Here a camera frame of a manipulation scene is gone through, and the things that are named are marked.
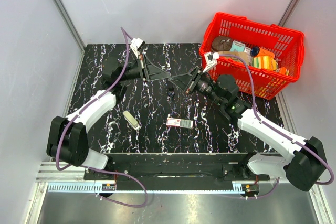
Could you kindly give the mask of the beige white stapler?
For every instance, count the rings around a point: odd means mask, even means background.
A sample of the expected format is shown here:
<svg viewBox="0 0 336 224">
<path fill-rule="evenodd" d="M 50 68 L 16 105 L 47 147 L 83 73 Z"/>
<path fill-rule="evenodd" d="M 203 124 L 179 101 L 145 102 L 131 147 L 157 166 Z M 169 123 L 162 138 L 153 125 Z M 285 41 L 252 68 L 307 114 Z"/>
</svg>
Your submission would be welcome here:
<svg viewBox="0 0 336 224">
<path fill-rule="evenodd" d="M 135 130 L 138 130 L 140 128 L 138 121 L 129 111 L 123 111 L 123 116 Z"/>
</svg>

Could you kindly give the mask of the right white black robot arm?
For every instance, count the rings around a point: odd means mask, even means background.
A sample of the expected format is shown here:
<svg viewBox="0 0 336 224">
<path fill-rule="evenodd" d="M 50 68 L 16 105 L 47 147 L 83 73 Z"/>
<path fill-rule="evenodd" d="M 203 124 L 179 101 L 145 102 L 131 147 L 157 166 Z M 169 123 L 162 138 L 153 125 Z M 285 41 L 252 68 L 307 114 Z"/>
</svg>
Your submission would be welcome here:
<svg viewBox="0 0 336 224">
<path fill-rule="evenodd" d="M 238 97 L 239 87 L 233 76 L 222 74 L 214 81 L 197 67 L 189 73 L 169 77 L 169 82 L 186 94 L 202 94 L 219 107 L 229 124 L 252 134 L 279 153 L 279 156 L 249 154 L 238 168 L 241 178 L 275 176 L 287 179 L 301 191 L 309 191 L 328 169 L 324 147 L 318 138 L 307 140 L 263 117 Z"/>
</svg>

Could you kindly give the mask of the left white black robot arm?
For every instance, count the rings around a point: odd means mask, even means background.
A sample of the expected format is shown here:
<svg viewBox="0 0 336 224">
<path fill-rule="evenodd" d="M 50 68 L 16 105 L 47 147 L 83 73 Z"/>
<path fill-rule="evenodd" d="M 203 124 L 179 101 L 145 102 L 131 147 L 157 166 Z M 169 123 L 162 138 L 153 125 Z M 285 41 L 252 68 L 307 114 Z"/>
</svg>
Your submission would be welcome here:
<svg viewBox="0 0 336 224">
<path fill-rule="evenodd" d="M 55 117 L 50 126 L 46 153 L 68 166 L 96 169 L 101 179 L 112 177 L 114 168 L 107 155 L 88 145 L 88 132 L 94 124 L 122 100 L 126 92 L 124 82 L 142 79 L 144 82 L 167 79 L 170 74 L 135 51 L 136 60 L 121 65 L 110 57 L 102 65 L 101 89 L 81 108 L 66 117 Z"/>
</svg>

